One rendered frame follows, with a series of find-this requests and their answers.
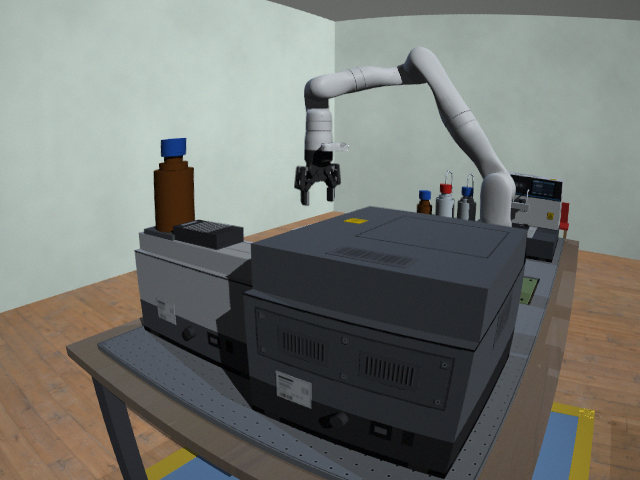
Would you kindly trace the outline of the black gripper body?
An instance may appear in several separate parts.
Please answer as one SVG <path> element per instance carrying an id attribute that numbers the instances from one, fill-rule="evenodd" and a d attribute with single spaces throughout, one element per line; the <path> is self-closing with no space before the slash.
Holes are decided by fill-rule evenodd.
<path id="1" fill-rule="evenodd" d="M 306 171 L 306 174 L 308 175 L 309 179 L 312 179 L 317 169 L 321 169 L 322 173 L 317 178 L 316 182 L 325 181 L 327 179 L 327 176 L 324 173 L 324 169 L 328 168 L 329 171 L 331 171 L 333 151 L 304 150 L 304 160 L 306 161 L 306 167 L 308 167 L 308 171 Z"/>

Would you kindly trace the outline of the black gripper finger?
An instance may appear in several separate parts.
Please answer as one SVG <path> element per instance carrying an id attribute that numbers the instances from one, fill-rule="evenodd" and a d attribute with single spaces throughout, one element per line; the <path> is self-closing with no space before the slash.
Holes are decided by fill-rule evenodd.
<path id="1" fill-rule="evenodd" d="M 295 184 L 294 184 L 294 188 L 299 189 L 301 191 L 301 203 L 304 206 L 309 205 L 309 189 L 322 173 L 321 169 L 317 169 L 312 179 L 309 180 L 309 177 L 306 174 L 307 173 L 306 171 L 308 171 L 308 167 L 304 167 L 304 166 L 296 167 Z M 300 185 L 299 185 L 299 181 L 300 181 Z"/>
<path id="2" fill-rule="evenodd" d="M 327 176 L 327 180 L 325 181 L 327 187 L 327 201 L 333 202 L 335 199 L 335 187 L 341 184 L 340 177 L 340 165 L 331 163 L 332 170 L 331 173 L 329 169 L 324 169 L 324 173 Z M 333 176 L 333 177 L 332 177 Z M 335 178 L 336 176 L 336 178 Z"/>

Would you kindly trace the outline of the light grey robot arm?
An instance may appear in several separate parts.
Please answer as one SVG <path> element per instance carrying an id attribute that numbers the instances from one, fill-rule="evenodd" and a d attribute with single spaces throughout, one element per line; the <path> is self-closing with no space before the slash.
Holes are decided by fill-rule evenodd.
<path id="1" fill-rule="evenodd" d="M 484 179 L 480 191 L 480 221 L 512 227 L 511 201 L 516 193 L 515 182 L 440 61 L 427 48 L 413 48 L 405 63 L 396 67 L 363 66 L 310 79 L 304 88 L 305 150 L 349 150 L 348 143 L 333 143 L 332 114 L 328 110 L 330 98 L 383 86 L 424 83 L 434 94 L 446 129 Z"/>

